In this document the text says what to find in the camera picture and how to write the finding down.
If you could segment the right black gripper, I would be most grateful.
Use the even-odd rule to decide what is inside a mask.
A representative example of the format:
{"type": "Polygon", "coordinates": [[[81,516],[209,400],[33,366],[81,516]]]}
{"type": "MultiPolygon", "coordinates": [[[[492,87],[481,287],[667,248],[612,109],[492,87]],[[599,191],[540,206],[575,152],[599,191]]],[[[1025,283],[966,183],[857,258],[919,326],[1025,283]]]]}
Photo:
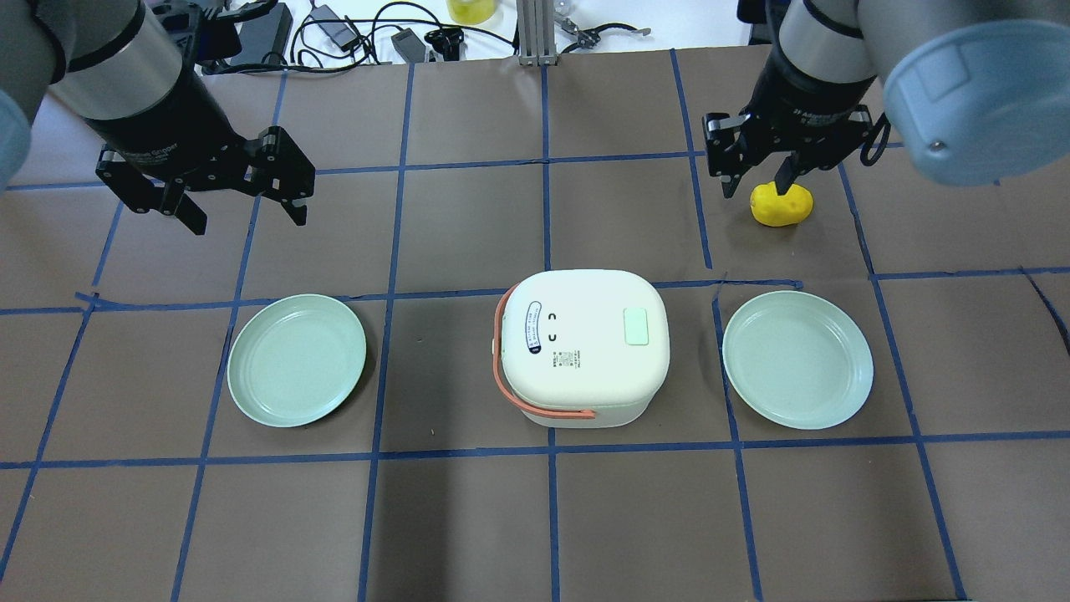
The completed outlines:
{"type": "Polygon", "coordinates": [[[815,79],[783,55],[769,56],[742,114],[703,117],[708,174],[731,198],[742,176],[773,152],[791,151],[773,179],[778,195],[814,169],[834,169],[873,129],[870,117],[849,117],[873,81],[873,76],[849,83],[815,79]]]}

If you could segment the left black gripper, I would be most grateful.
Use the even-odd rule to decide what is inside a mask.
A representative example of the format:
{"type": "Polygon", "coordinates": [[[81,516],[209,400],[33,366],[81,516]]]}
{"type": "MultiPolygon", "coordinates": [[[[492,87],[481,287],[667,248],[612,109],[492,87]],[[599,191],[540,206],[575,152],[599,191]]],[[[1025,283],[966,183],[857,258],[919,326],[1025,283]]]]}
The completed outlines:
{"type": "Polygon", "coordinates": [[[256,140],[241,137],[195,72],[180,73],[171,92],[148,110],[95,120],[94,130],[104,140],[95,174],[131,212],[156,211],[202,236],[207,213],[187,187],[265,197],[299,227],[307,223],[314,163],[282,126],[268,127],[256,140]],[[181,185],[157,186],[150,179],[181,185]]]}

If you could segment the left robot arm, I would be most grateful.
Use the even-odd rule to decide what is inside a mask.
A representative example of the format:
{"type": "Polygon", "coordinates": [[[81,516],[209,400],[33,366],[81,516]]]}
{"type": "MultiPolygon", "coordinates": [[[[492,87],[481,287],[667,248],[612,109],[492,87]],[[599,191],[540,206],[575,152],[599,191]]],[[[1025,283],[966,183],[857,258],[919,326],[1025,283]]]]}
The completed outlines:
{"type": "Polygon", "coordinates": [[[203,235],[207,213],[192,192],[233,190],[271,199],[304,225],[314,163],[280,126],[241,137],[196,72],[240,53],[236,24],[272,7],[4,1],[3,184],[27,160],[51,94],[100,135],[96,175],[131,212],[155,211],[203,235]]]}

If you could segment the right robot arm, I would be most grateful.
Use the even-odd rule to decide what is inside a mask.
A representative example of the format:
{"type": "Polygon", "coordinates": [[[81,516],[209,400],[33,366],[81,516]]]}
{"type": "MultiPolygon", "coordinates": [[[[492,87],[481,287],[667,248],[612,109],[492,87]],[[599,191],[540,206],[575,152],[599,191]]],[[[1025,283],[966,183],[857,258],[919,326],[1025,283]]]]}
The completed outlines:
{"type": "Polygon", "coordinates": [[[706,161],[731,197],[784,153],[779,192],[855,151],[870,166],[895,130],[942,186],[984,186],[1067,155],[1066,1],[742,1],[771,53],[736,115],[703,119],[706,161]]]}

